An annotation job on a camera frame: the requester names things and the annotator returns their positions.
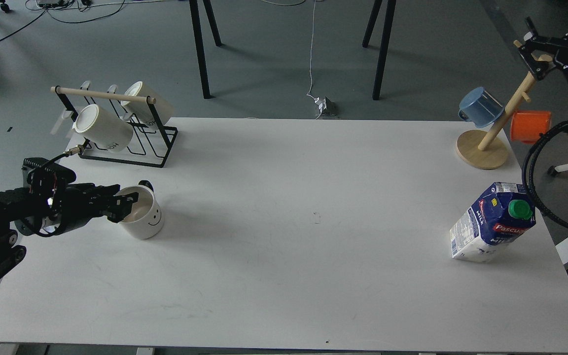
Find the white cable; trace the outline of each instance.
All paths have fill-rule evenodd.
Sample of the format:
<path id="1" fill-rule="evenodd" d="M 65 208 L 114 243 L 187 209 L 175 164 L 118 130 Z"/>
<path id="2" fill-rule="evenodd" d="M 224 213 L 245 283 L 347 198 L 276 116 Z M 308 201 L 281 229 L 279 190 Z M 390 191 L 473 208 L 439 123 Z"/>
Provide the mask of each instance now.
<path id="1" fill-rule="evenodd" d="M 124 5 L 127 4 L 149 4 L 151 2 L 167 2 L 167 1 L 174 1 L 174 0 L 144 0 L 144 1 L 127 1 Z M 106 4 L 97 4 L 97 5 L 90 5 L 86 6 L 85 9 L 90 9 L 92 7 L 101 7 L 101 6 L 108 6 L 108 5 L 121 5 L 121 2 L 107 2 Z M 59 9 L 59 11 L 65 10 L 77 10 L 77 7 L 67 7 L 65 9 Z"/>
<path id="2" fill-rule="evenodd" d="M 308 92 L 306 93 L 306 96 L 311 97 L 313 99 L 313 101 L 317 100 L 315 97 L 313 97 L 313 95 L 311 95 L 311 91 L 313 90 L 313 43 L 315 40 L 315 9 L 317 8 L 317 1 L 313 2 L 313 34 L 311 35 L 311 59 L 309 60 L 309 65 L 308 65 L 308 73 L 310 74 L 311 77 L 311 86 L 308 88 Z"/>
<path id="3" fill-rule="evenodd" d="M 271 5 L 277 5 L 277 6 L 297 6 L 297 5 L 301 5 L 301 4 L 306 2 L 306 0 L 302 0 L 300 2 L 296 2 L 295 4 L 278 4 L 277 2 L 270 2 L 270 1 L 266 1 L 266 0 L 260 0 L 260 1 L 266 2 L 267 4 L 271 4 Z"/>

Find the smiley face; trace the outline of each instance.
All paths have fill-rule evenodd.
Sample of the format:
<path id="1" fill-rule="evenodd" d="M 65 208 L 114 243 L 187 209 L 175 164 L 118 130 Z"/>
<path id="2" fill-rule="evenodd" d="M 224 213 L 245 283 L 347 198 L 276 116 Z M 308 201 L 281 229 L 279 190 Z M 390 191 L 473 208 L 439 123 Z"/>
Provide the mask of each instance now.
<path id="1" fill-rule="evenodd" d="M 153 214 L 153 220 L 155 221 L 155 223 L 148 223 L 148 225 L 157 225 L 162 221 L 162 213 L 159 211 L 159 209 L 155 209 L 155 213 Z"/>

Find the smiley face mug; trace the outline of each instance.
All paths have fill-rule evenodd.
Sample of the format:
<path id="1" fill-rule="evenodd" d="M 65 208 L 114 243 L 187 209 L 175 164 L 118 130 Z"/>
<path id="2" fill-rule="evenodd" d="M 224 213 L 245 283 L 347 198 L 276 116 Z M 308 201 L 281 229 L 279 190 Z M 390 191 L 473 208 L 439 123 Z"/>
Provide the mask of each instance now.
<path id="1" fill-rule="evenodd" d="M 116 196 L 139 194 L 137 202 L 133 204 L 131 213 L 119 224 L 138 240 L 147 240 L 157 234 L 164 226 L 164 215 L 153 193 L 153 185 L 148 180 L 141 180 L 135 186 L 121 189 Z"/>

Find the green cap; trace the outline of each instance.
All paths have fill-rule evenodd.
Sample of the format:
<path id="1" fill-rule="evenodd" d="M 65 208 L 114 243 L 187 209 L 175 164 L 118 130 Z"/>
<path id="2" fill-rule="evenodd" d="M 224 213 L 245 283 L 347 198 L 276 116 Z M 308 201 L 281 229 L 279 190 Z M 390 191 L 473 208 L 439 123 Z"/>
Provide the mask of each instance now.
<path id="1" fill-rule="evenodd" d="M 512 218 L 530 219 L 532 217 L 532 208 L 525 200 L 512 200 L 507 206 L 507 211 Z"/>

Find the wooden mug tree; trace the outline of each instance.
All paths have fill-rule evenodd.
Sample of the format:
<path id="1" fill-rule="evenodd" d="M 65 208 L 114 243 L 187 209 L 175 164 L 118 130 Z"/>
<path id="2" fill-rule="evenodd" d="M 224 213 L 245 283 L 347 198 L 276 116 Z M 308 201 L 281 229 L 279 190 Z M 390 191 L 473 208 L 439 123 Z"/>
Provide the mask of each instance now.
<path id="1" fill-rule="evenodd" d="M 514 41 L 514 45 L 519 47 L 521 43 Z M 543 54 L 537 60 L 552 61 L 552 57 Z M 522 101 L 525 100 L 527 103 L 531 101 L 528 92 L 535 83 L 536 78 L 534 78 L 531 72 L 528 72 L 510 101 L 505 105 L 503 115 L 492 124 L 489 131 L 466 131 L 457 138 L 455 149 L 465 162 L 474 168 L 483 170 L 496 169 L 505 163 L 509 152 L 505 148 L 503 141 L 497 138 L 497 135 L 505 127 L 507 121 L 518 109 Z"/>

